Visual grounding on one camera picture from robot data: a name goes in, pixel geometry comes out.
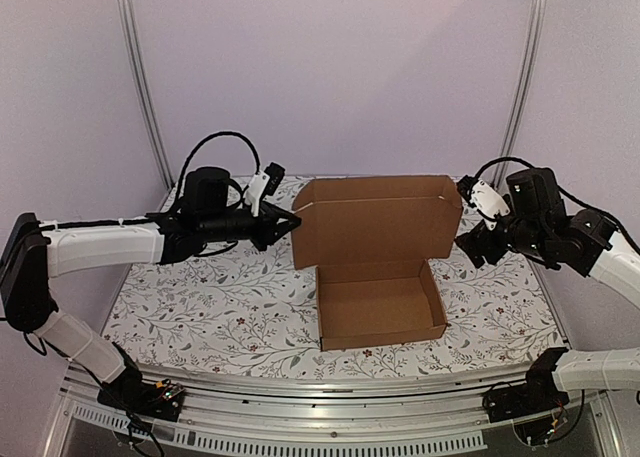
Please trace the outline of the brown cardboard paper box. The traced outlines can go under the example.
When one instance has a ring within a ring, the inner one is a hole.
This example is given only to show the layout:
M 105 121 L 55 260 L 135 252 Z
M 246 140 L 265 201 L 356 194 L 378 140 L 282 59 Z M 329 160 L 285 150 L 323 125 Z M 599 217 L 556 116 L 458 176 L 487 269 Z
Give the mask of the brown cardboard paper box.
M 314 268 L 320 347 L 437 340 L 447 317 L 430 263 L 450 256 L 462 215 L 446 175 L 314 179 L 295 197 L 296 269 Z

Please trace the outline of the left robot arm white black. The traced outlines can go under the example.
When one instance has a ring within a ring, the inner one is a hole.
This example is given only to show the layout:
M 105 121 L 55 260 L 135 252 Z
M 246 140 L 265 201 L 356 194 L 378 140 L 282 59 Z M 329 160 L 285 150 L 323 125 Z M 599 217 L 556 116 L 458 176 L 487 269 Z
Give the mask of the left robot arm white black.
M 50 280 L 108 266 L 181 263 L 209 256 L 211 243 L 233 249 L 248 241 L 264 251 L 302 223 L 266 200 L 283 177 L 283 168 L 272 163 L 241 186 L 222 168 L 201 167 L 180 178 L 164 212 L 65 223 L 21 214 L 1 256 L 5 321 L 84 367 L 126 410 L 141 410 L 149 392 L 137 365 L 121 347 L 62 311 L 51 295 Z

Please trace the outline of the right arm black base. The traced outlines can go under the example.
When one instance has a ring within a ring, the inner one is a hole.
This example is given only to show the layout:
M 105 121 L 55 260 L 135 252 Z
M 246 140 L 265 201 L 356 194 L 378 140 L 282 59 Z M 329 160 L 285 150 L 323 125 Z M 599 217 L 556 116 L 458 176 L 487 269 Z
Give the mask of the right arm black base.
M 567 352 L 565 347 L 549 348 L 529 367 L 522 384 L 493 386 L 487 390 L 482 397 L 482 407 L 489 421 L 516 419 L 568 404 L 568 394 L 556 387 L 552 377 L 557 362 Z

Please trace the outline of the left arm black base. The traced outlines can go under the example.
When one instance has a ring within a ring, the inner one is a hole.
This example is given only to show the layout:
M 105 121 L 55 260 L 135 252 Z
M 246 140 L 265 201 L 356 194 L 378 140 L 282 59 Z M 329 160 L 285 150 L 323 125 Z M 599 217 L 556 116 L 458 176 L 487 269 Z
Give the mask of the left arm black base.
M 142 372 L 126 352 L 115 345 L 124 371 L 112 382 L 101 384 L 97 401 L 105 406 L 170 422 L 177 422 L 185 399 L 185 387 L 166 378 L 143 381 Z

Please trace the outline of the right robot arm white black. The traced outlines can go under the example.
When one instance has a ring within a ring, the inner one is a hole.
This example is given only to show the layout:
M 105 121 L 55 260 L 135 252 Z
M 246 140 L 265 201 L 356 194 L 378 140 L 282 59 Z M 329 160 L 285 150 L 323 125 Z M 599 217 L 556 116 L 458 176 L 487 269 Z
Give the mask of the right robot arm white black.
M 477 268 L 494 265 L 507 253 L 520 254 L 550 270 L 568 266 L 639 303 L 639 247 L 611 214 L 582 203 L 574 215 L 565 206 L 570 194 L 547 167 L 526 164 L 506 179 L 508 192 L 499 194 L 479 174 L 457 184 L 463 200 L 481 217 L 456 245 Z M 636 390 L 639 351 L 545 350 L 514 392 L 527 413 L 563 403 L 575 390 Z

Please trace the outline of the floral patterned table mat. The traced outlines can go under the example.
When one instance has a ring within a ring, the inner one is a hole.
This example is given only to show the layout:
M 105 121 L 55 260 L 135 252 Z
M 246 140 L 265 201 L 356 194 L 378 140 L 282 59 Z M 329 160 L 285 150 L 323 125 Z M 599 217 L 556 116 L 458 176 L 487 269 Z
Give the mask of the floral patterned table mat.
M 291 210 L 310 178 L 288 178 Z M 454 244 L 430 267 L 447 328 L 437 340 L 324 351 L 314 268 L 296 269 L 291 235 L 269 250 L 134 266 L 104 329 L 136 361 L 188 371 L 294 379 L 387 379 L 527 365 L 564 336 L 529 263 L 476 269 Z

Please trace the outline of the front aluminium rail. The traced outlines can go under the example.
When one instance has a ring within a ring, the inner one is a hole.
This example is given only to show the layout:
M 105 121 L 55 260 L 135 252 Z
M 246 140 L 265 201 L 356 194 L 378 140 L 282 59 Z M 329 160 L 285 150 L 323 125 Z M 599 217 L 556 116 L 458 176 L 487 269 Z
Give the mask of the front aluminium rail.
M 532 415 L 491 422 L 489 389 L 519 384 L 525 366 L 435 376 L 312 381 L 241 377 L 146 365 L 144 377 L 182 383 L 174 422 L 155 421 L 154 441 L 127 440 L 123 412 L 97 401 L 97 386 L 71 366 L 46 435 L 47 456 L 621 456 L 623 439 L 603 391 L 575 392 L 561 440 L 528 446 Z

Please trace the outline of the right aluminium frame post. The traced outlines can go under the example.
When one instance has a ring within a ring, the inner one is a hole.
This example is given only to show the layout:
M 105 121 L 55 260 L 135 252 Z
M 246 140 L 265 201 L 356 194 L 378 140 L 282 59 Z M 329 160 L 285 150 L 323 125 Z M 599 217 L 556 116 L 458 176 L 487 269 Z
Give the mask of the right aluminium frame post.
M 515 147 L 531 81 L 534 75 L 536 57 L 544 25 L 546 3 L 547 0 L 531 0 L 524 52 L 516 82 L 515 95 L 507 119 L 505 134 L 500 150 L 501 156 L 511 155 Z

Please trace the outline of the aluminium frame post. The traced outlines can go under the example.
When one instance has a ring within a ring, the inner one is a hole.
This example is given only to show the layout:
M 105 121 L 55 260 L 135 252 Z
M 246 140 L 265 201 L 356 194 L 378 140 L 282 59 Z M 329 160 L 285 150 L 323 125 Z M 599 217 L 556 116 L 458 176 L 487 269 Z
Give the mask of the aluminium frame post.
M 167 190 L 174 186 L 174 176 L 170 168 L 168 154 L 161 136 L 151 89 L 149 86 L 141 42 L 136 22 L 133 0 L 116 0 L 124 45 L 128 55 L 134 88 L 139 102 L 140 112 L 149 141 L 152 157 L 155 161 L 161 181 Z
M 501 156 L 511 155 L 515 147 L 531 81 L 534 75 L 536 57 L 544 25 L 546 3 L 547 0 L 531 0 L 524 52 L 516 82 L 515 95 L 507 119 L 505 134 L 500 150 Z

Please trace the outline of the left aluminium frame post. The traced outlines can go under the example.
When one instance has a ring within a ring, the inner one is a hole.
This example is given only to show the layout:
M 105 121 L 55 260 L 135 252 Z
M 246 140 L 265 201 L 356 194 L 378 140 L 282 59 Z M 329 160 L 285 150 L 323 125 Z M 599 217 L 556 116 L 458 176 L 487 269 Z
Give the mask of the left aluminium frame post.
M 128 55 L 134 88 L 139 102 L 140 112 L 149 141 L 152 157 L 155 161 L 161 181 L 167 190 L 174 186 L 174 176 L 170 168 L 168 154 L 161 136 L 151 89 L 149 86 L 141 42 L 136 22 L 133 0 L 116 0 L 124 45 Z

